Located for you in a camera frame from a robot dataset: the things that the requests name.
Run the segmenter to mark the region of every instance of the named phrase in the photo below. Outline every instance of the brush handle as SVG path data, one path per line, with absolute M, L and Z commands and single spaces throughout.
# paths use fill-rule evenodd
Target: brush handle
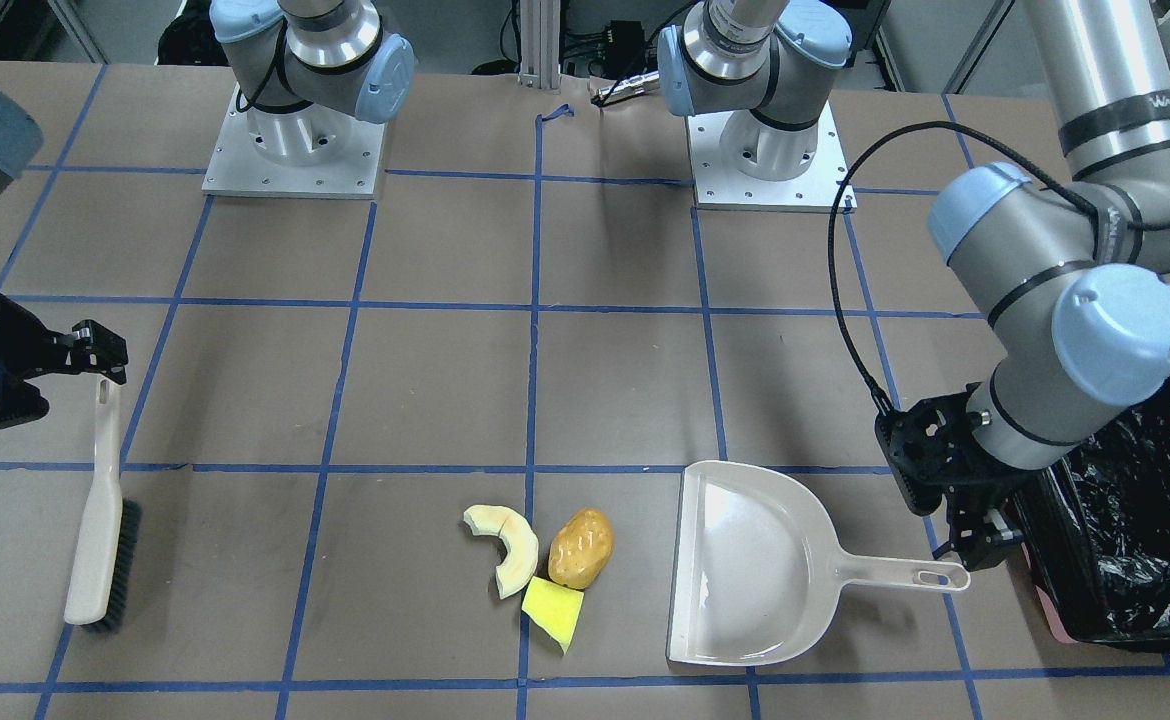
M 69 575 L 66 623 L 87 625 L 109 609 L 118 532 L 123 521 L 119 464 L 123 446 L 122 388 L 104 378 L 96 386 L 96 469 L 78 524 L 78 548 Z

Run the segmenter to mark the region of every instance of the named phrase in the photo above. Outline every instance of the metal mounting plate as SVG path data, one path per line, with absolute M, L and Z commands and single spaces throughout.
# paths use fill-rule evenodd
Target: metal mounting plate
M 763 181 L 742 173 L 722 151 L 720 137 L 731 114 L 693 115 L 687 118 L 687 145 L 696 181 L 696 206 L 704 210 L 772 210 L 782 213 L 828 213 L 846 174 L 842 143 L 833 112 L 821 110 L 821 132 L 808 172 L 791 181 Z M 856 207 L 856 193 L 847 191 L 844 204 Z
M 381 176 L 385 126 L 351 122 L 353 137 L 337 162 L 280 165 L 253 146 L 247 115 L 230 105 L 225 111 L 216 146 L 202 178 L 206 196 L 315 197 L 329 200 L 374 200 Z

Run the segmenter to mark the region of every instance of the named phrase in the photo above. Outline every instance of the yellow sponge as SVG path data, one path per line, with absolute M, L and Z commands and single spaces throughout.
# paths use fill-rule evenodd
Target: yellow sponge
M 581 615 L 581 601 L 585 601 L 585 594 L 580 591 L 550 583 L 549 580 L 532 578 L 522 596 L 522 611 L 555 638 L 566 653 L 572 635 L 576 635 L 576 620 Z

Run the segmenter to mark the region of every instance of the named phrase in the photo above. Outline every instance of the aluminum extrusion post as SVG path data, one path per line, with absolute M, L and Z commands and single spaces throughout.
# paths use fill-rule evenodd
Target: aluminum extrusion post
M 562 0 L 530 0 L 518 13 L 521 46 L 518 83 L 557 92 L 562 68 L 558 50 L 562 35 Z

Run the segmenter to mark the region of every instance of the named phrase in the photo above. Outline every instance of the dustpan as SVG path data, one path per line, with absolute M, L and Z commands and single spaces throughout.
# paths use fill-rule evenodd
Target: dustpan
M 851 555 L 830 514 L 794 479 L 704 461 L 682 475 L 669 660 L 769 665 L 821 639 L 847 584 L 955 594 L 956 562 Z

